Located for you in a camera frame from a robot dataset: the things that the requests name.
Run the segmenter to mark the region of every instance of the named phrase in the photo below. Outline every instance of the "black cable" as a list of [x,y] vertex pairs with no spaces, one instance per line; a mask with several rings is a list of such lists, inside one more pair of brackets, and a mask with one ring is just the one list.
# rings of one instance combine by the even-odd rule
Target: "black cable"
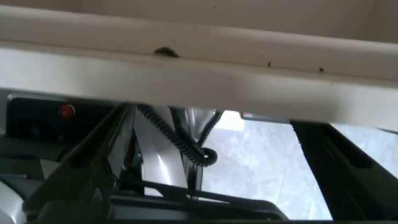
[[198,145],[200,147],[203,146],[205,143],[207,137],[209,136],[211,130],[213,130],[214,126],[218,123],[218,121],[221,119],[221,116],[223,115],[224,111],[216,111],[214,115],[211,117],[209,122],[206,123],[205,127],[203,128],[203,131],[201,132],[200,138],[198,140]]
[[137,105],[137,109],[195,165],[208,167],[217,161],[217,153],[214,150],[201,148],[198,144],[187,144],[151,106],[140,104]]

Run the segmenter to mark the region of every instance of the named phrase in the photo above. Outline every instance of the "white metal beam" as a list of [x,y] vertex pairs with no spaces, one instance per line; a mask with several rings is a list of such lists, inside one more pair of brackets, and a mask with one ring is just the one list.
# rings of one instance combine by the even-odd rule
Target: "white metal beam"
[[398,130],[385,80],[12,42],[0,58],[0,88]]

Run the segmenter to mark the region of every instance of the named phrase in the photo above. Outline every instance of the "silver metal panel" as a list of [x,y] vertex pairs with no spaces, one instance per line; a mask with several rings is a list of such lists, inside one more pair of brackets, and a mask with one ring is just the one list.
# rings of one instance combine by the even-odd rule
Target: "silver metal panel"
[[0,181],[0,220],[1,223],[25,223],[25,213],[22,211],[23,199]]
[[[153,108],[169,125],[174,127],[168,107],[153,106]],[[180,151],[139,111],[136,111],[134,130],[144,161],[142,179],[187,187]]]

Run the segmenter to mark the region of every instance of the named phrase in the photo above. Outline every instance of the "gray surface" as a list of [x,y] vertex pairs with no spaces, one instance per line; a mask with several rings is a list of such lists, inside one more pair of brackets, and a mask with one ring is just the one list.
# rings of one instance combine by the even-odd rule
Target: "gray surface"
[[[243,121],[240,125],[243,129],[237,131],[239,128],[233,126],[239,119],[238,115],[231,114],[223,117],[229,129],[214,129],[205,143],[205,147],[218,152],[219,159],[215,165],[205,168],[203,190],[268,200],[289,219],[330,220],[326,203],[292,127]],[[398,150],[394,148],[398,145],[398,135],[374,128],[336,127],[398,176]]]

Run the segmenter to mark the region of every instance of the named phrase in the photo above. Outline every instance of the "black coiled cable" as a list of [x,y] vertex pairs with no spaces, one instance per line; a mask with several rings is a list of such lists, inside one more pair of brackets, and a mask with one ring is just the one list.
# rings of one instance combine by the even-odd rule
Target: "black coiled cable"
[[214,126],[218,123],[218,121],[221,119],[221,116],[223,115],[224,111],[216,111],[214,115],[211,117],[209,122],[206,123],[205,127],[203,128],[203,131],[200,134],[200,138],[198,140],[198,145],[202,147],[202,145],[205,143],[207,137],[209,136],[211,130],[213,130]]
[[191,162],[197,166],[208,167],[217,161],[217,153],[209,148],[202,148],[199,144],[187,144],[162,117],[149,105],[137,105],[138,111],[142,113],[164,136],[170,140]]

